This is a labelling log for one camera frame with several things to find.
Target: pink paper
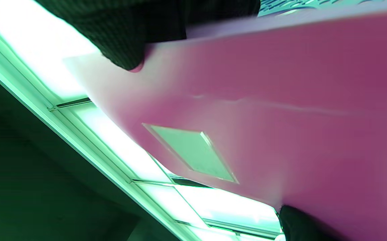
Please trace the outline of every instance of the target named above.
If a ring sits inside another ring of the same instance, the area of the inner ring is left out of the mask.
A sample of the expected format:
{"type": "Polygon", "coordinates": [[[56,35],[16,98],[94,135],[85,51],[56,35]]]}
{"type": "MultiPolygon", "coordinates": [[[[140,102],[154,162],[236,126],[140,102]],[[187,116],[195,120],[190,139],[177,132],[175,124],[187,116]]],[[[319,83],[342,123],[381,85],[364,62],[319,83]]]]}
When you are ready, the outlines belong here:
{"type": "Polygon", "coordinates": [[[175,174],[387,240],[387,14],[228,35],[156,45],[139,73],[67,65],[175,174]],[[206,132],[239,183],[190,170],[143,123],[206,132]]]}

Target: fluorescent ceiling light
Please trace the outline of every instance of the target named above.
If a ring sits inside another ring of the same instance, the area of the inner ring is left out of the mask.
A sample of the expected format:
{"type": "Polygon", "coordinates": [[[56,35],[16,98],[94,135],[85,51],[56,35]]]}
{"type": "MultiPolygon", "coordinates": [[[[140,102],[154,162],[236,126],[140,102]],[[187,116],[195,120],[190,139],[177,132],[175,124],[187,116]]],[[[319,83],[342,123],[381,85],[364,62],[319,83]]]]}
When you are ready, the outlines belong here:
{"type": "Polygon", "coordinates": [[[33,0],[0,0],[0,35],[61,102],[86,96],[63,59],[98,51],[33,0]]]}
{"type": "Polygon", "coordinates": [[[70,107],[71,111],[142,180],[171,183],[149,154],[94,104],[70,107]]]}
{"type": "Polygon", "coordinates": [[[138,184],[159,206],[175,220],[206,228],[207,225],[172,186],[138,184]]]}
{"type": "Polygon", "coordinates": [[[190,230],[201,240],[201,241],[238,241],[235,233],[209,228],[209,229],[198,229],[190,227],[190,230]]]}
{"type": "Polygon", "coordinates": [[[176,186],[201,218],[280,232],[273,207],[221,189],[176,186]]]}

